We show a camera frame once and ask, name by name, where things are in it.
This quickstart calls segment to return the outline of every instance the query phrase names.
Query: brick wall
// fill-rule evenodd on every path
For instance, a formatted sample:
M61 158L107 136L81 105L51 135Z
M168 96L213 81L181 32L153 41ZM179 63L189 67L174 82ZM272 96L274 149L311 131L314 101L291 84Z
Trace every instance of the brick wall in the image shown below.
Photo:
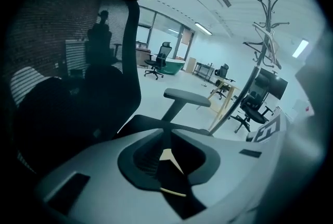
M64 76L65 40L86 38L99 7L99 0L26 0L6 34L5 81L26 66L45 76Z

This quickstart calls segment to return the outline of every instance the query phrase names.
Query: black office chair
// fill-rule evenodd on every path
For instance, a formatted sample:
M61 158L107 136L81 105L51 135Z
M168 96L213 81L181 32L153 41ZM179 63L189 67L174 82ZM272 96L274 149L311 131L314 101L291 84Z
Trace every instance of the black office chair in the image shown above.
M207 130L170 123L186 103L210 106L206 97L175 89L164 93L164 97L175 101L162 120L139 115L122 128L141 100L135 53L137 1L17 0L12 4L20 8L12 8L16 15L7 28L8 51L4 56L2 79L9 86L12 75L26 66L46 76L22 98L18 108L12 102L8 110L14 116L8 128L12 130L14 151L18 150L29 165L28 174L33 170L34 175L43 176L92 144L143 130L163 128L168 133L171 129L185 129L208 135ZM117 45L117 56L122 62L111 65L97 60L86 64L80 89L72 95L71 87L64 80L67 68L63 44L65 40L86 38L96 23L101 4L109 11L110 45L122 42ZM162 62L156 67L163 66L170 50L169 45L162 46L163 57L157 59ZM33 79L22 75L18 81L17 88L22 88Z
M160 52L158 53L158 55L156 57L156 61L145 60L145 63L149 66L152 66L152 68L153 68L153 70L145 70L145 76L147 74L154 74L156 76L156 80L158 80L157 75L161 75L162 78L163 78L164 75L161 74L161 73L158 73L156 71L156 69L160 70L160 69L162 69L163 67L165 67L167 65L165 60L168 57L171 50L172 50L172 47L170 46L170 42L162 43L162 46L160 48Z
M226 80L229 80L230 82L234 82L235 80L232 80L232 79L227 79L226 76L227 76L227 72L228 72L228 69L229 69L229 66L227 64L224 64L223 66L221 66L220 69L216 69L214 74L216 76L219 76L223 79L226 79ZM221 84L221 81L220 80L216 80L215 82L215 86L216 87L219 87ZM219 100L222 99L222 96L223 97L226 97L223 93L225 92L228 92L230 91L230 86L228 84L224 84L216 93L220 96Z
M245 112L245 118L241 118L239 115L236 117L230 116L230 118L236 119L240 122L239 127L235 130L235 133L239 131L239 129L244 126L248 132L250 131L250 120L265 124L268 119L264 117L264 115L270 111L272 112L267 106L264 113L259 113L258 110L262 106L266 96L268 95L268 85L269 80L263 75L258 75L252 84L249 93L240 103L240 108Z

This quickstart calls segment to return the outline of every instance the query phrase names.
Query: ceiling light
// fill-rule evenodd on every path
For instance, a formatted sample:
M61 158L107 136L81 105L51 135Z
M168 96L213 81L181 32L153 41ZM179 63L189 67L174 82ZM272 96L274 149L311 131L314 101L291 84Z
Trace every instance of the ceiling light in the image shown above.
M297 58L302 52L303 50L306 48L306 46L309 44L308 41L306 40L302 40L300 45L297 47L296 51L294 52L294 54L292 55L294 58Z
M207 30L206 28L204 28L202 25L200 25L199 23L195 23L195 25L197 26L197 27L199 27L201 30L203 30L205 33L207 33L208 35L212 35L212 33L209 31L209 30Z
M173 31L173 32L175 32L175 33L177 33L177 34L179 34L179 32L178 31L175 31L175 30L172 30L172 29L169 29L170 31Z

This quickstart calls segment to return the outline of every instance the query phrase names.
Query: armrest pad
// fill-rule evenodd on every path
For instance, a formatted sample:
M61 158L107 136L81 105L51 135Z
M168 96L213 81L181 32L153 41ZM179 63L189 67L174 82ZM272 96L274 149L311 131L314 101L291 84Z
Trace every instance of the armrest pad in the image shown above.
M202 95L178 89L167 88L164 92L164 97L174 99L176 101L181 101L183 103L189 103L205 107L210 107L211 105L211 102Z

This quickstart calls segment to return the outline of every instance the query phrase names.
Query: mesh chair back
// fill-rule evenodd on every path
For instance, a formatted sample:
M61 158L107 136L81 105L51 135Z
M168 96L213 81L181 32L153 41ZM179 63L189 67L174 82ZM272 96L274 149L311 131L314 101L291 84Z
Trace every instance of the mesh chair back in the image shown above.
M247 106L259 110L267 93L270 81L264 75L259 74L254 80L249 93L254 99L248 99Z
M160 52L156 57L156 62L159 64L160 67L166 66L166 58L168 57L169 53L171 52L172 47L170 46L170 42L164 42L160 48Z
M227 76L228 68L226 68L225 66L221 66L221 68L220 68L220 77L221 78L225 78Z
M44 173L94 142L96 131L112 138L138 108L139 6L136 0L23 0L13 11L2 75L13 101L8 124L24 159ZM77 74L83 83L72 92L67 83Z

